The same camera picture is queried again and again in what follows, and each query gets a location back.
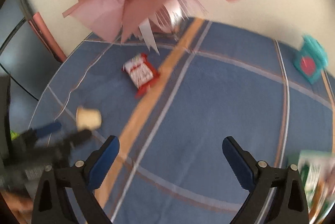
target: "red and white wrapper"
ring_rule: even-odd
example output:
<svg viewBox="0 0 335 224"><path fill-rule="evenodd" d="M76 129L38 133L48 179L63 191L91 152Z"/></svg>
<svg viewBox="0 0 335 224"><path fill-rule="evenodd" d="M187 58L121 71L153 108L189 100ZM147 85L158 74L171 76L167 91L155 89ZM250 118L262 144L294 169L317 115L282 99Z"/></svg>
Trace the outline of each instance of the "red and white wrapper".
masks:
<svg viewBox="0 0 335 224"><path fill-rule="evenodd" d="M137 96L142 96L157 82L160 74L148 62L146 54L138 54L128 60L122 68L127 72L138 89Z"/></svg>

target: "blue gripper pad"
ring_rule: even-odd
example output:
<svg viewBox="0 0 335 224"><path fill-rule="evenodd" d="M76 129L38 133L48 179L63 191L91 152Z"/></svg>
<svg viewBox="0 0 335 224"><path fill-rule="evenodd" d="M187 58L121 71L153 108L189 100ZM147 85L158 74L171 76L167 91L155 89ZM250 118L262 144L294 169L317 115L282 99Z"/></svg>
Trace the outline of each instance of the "blue gripper pad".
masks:
<svg viewBox="0 0 335 224"><path fill-rule="evenodd" d="M222 142L222 152L226 157L229 165L231 166L242 188L251 192L255 187L254 173L252 172L252 170L250 169L250 167L248 166L248 164L246 163L240 152L237 150L237 148L229 140L229 137L225 138Z"/></svg>
<svg viewBox="0 0 335 224"><path fill-rule="evenodd" d="M93 152L102 152L102 154L88 173L88 190L93 191L94 189L98 189L101 186L109 169L115 161L119 150L120 142L118 138L115 136L110 136L99 150Z"/></svg>
<svg viewBox="0 0 335 224"><path fill-rule="evenodd" d="M43 127L35 129L36 137L42 138L44 136L49 135L50 133L57 132L62 128L62 124L59 121L55 121Z"/></svg>

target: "gray panel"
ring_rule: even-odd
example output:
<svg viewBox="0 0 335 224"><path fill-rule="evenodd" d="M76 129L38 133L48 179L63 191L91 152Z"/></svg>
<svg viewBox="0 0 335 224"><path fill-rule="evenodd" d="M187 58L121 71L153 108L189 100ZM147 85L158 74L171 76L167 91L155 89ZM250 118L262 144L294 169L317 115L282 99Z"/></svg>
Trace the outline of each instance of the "gray panel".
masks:
<svg viewBox="0 0 335 224"><path fill-rule="evenodd" d="M0 62L36 98L40 98L60 66L27 22L6 46Z"/></svg>
<svg viewBox="0 0 335 224"><path fill-rule="evenodd" d="M0 67L0 75L6 73ZM25 92L12 79L10 82L10 107L9 107L9 123L10 129L20 133L27 130L30 119L34 113L37 101Z"/></svg>
<svg viewBox="0 0 335 224"><path fill-rule="evenodd" d="M0 45L23 18L17 0L6 0L0 9Z"/></svg>

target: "table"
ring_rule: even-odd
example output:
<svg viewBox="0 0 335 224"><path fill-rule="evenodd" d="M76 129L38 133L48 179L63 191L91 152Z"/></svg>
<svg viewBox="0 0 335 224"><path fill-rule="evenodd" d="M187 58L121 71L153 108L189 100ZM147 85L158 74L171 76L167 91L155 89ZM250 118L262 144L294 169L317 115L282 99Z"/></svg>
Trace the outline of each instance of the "table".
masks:
<svg viewBox="0 0 335 224"><path fill-rule="evenodd" d="M247 192L222 154L226 136L271 166L285 166L302 149L332 151L335 80L324 73L309 84L293 66L295 49L201 19L189 19L178 42L156 41L160 55L134 38L109 44L91 34L55 74L31 120L31 127L61 121L63 130L45 145L76 129L78 106L101 111L101 128L71 162L85 160L109 135L120 138L119 156L95 193L114 223L229 223ZM121 68L142 52L161 78L135 98Z"/></svg>

